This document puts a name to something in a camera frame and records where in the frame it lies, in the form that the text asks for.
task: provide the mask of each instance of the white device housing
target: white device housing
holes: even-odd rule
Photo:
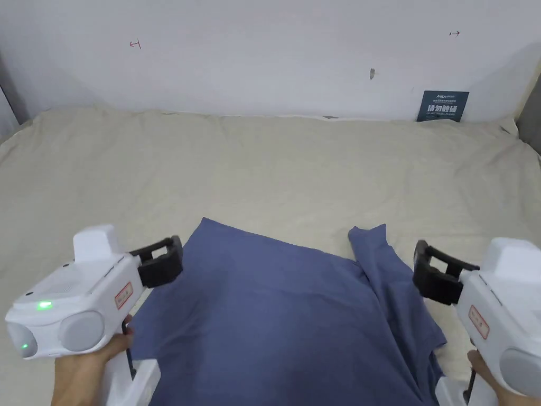
[[[541,250],[495,238],[479,271],[462,271],[458,317],[498,383],[541,398]],[[467,382],[443,377],[440,406],[466,405]],[[496,394],[477,375],[469,406],[497,406]]]
[[[86,228],[73,238],[75,260],[19,297],[5,320],[25,359],[61,357],[103,348],[143,292],[139,257],[123,252],[112,225]],[[144,406],[160,379],[155,359],[136,363],[126,353],[107,363],[102,385],[107,406]]]

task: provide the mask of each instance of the green indicator light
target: green indicator light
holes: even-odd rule
[[[40,309],[50,309],[52,307],[52,302],[40,302],[38,305],[38,310]]]

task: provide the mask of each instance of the dark blue sign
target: dark blue sign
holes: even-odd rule
[[[469,91],[425,90],[417,121],[449,119],[460,122]]]

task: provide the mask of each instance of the blue cloth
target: blue cloth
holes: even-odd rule
[[[349,239],[357,261],[203,219],[131,323],[151,405],[436,404],[445,338],[411,270],[385,225]]]

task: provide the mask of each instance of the red label sticker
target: red label sticker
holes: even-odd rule
[[[134,288],[131,285],[131,282],[128,282],[128,284],[115,296],[116,308],[120,310],[133,293]]]
[[[479,331],[479,334],[481,334],[481,337],[486,340],[486,338],[489,336],[490,327],[486,323],[485,319],[481,316],[481,313],[479,313],[474,306],[471,306],[468,316],[470,317],[470,320],[476,327],[477,331]]]

